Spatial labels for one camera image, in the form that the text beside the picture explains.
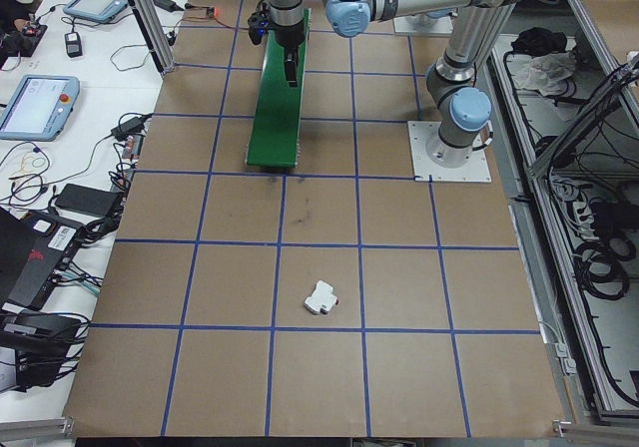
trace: laptop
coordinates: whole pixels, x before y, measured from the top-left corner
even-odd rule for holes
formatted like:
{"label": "laptop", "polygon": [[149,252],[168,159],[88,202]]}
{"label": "laptop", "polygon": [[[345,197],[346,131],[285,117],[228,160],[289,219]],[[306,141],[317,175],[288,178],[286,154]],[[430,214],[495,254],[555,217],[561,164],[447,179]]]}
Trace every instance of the laptop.
{"label": "laptop", "polygon": [[65,269],[78,250],[83,225],[29,212],[17,220],[0,209],[0,305],[40,309],[55,288],[49,277]]}

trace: black charger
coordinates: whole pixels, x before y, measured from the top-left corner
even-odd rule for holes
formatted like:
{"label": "black charger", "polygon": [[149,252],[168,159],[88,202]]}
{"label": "black charger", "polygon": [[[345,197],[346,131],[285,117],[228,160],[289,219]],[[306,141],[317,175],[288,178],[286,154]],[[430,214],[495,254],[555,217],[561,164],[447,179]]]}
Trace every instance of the black charger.
{"label": "black charger", "polygon": [[158,8],[168,11],[169,13],[173,13],[174,11],[184,11],[184,8],[179,6],[173,0],[153,0],[153,4]]}

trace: white label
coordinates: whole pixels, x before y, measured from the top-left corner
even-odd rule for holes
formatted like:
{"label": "white label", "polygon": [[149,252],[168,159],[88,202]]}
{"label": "white label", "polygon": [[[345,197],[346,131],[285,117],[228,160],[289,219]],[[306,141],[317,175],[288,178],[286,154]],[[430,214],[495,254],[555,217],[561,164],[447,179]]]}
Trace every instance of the white label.
{"label": "white label", "polygon": [[67,245],[69,245],[69,242],[71,242],[71,239],[73,238],[75,233],[76,233],[75,229],[73,229],[72,227],[63,225],[55,233],[55,235],[51,239],[51,242],[49,242],[49,247],[56,250],[66,249]]}
{"label": "white label", "polygon": [[49,230],[49,227],[51,227],[51,223],[47,223],[44,220],[39,220],[33,226],[33,230],[36,230],[37,232],[46,232],[47,230]]}

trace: metal bracket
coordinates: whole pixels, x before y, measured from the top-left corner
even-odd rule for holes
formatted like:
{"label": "metal bracket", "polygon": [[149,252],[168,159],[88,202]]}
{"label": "metal bracket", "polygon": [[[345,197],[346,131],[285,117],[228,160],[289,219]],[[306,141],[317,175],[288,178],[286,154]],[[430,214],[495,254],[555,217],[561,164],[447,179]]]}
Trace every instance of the metal bracket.
{"label": "metal bracket", "polygon": [[73,419],[61,417],[50,420],[25,420],[0,423],[0,441],[35,439],[39,437],[69,436],[73,431]]}
{"label": "metal bracket", "polygon": [[555,420],[554,431],[562,439],[571,441],[601,442],[618,447],[636,447],[639,445],[639,429],[609,427],[606,425],[582,425]]}

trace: metal mounting plate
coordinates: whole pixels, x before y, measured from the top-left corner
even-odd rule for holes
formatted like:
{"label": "metal mounting plate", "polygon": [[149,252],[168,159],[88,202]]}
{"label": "metal mounting plate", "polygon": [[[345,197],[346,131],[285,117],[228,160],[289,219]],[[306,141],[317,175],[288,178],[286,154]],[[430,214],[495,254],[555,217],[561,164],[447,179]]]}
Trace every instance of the metal mounting plate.
{"label": "metal mounting plate", "polygon": [[[410,152],[412,170],[416,181],[454,182],[454,183],[490,183],[490,169],[484,151],[472,154],[468,162],[460,168],[445,168],[430,159],[426,153],[426,140],[430,133],[439,129],[440,122],[409,121]],[[479,137],[475,146],[479,146]]]}
{"label": "metal mounting plate", "polygon": [[429,25],[415,23],[413,16],[395,18],[393,23],[395,35],[448,38],[452,33],[452,19],[449,16],[439,18]]}

